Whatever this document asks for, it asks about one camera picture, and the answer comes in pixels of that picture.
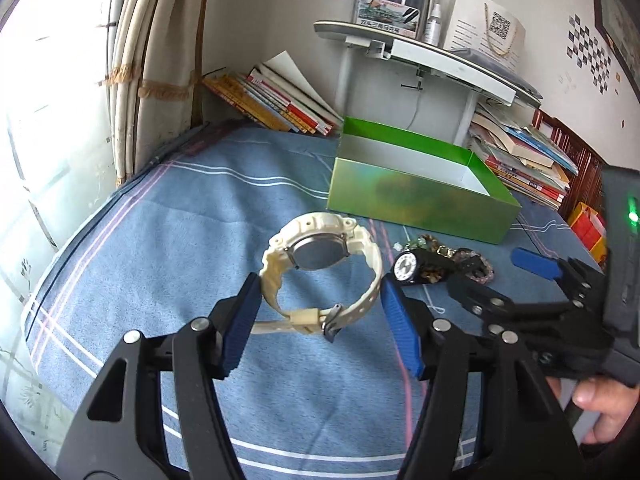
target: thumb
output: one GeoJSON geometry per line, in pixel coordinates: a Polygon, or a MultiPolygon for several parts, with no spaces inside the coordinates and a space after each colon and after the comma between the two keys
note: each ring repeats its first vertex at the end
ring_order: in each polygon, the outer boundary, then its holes
{"type": "Polygon", "coordinates": [[[638,402],[638,388],[627,388],[613,379],[595,377],[582,381],[574,391],[574,403],[584,410],[600,412],[593,428],[596,442],[613,440],[638,402]]]}

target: hand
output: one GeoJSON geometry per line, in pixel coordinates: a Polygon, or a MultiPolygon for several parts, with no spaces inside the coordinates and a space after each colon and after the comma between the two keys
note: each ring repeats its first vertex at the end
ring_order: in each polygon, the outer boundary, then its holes
{"type": "MultiPolygon", "coordinates": [[[[560,397],[560,380],[548,378],[551,389],[560,397]]],[[[600,418],[587,433],[583,444],[604,444],[618,436],[638,403],[640,386],[627,388],[613,379],[593,377],[578,384],[574,390],[576,406],[589,412],[600,412],[600,418]]]]}

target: beige curtain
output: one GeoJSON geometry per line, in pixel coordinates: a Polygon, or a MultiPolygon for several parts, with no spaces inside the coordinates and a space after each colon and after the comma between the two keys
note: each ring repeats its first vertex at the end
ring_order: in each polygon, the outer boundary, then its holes
{"type": "Polygon", "coordinates": [[[110,85],[118,184],[191,124],[206,0],[125,0],[110,85]]]}

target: blue bedsheet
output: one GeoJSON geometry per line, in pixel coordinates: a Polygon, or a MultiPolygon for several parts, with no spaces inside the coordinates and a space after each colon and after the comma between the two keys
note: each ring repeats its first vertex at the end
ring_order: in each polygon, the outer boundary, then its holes
{"type": "MultiPolygon", "coordinates": [[[[261,268],[269,238],[284,224],[326,207],[335,140],[259,128],[241,128],[217,142],[207,135],[215,139],[215,128],[204,128],[107,203],[62,251],[28,306],[31,359],[71,409],[127,330],[156,336],[208,314],[261,268]]],[[[555,283],[513,267],[511,250],[596,264],[557,214],[523,196],[518,200],[522,212],[498,246],[435,235],[486,256],[496,269],[491,286],[514,300],[561,300],[555,283]]],[[[358,220],[379,244],[386,269],[396,254],[393,245],[423,232],[358,220]]],[[[290,272],[280,304],[294,309],[353,302],[371,279],[357,257],[330,269],[290,272]]],[[[479,327],[443,284],[406,292],[465,330],[479,327]]],[[[263,303],[258,318],[277,317],[263,303]]],[[[459,465],[474,450],[478,379],[470,377],[459,465]]],[[[334,344],[295,333],[251,336],[239,367],[216,388],[249,480],[391,477],[426,392],[402,367],[379,303],[334,344]]],[[[168,374],[162,404],[170,457],[186,467],[168,374]]]]}

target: framed picture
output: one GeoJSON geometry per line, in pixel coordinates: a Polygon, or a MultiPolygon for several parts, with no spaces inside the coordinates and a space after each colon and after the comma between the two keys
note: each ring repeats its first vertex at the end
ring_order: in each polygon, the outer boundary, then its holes
{"type": "Polygon", "coordinates": [[[593,0],[595,25],[609,43],[640,101],[640,27],[638,2],[633,0],[593,0]]]}

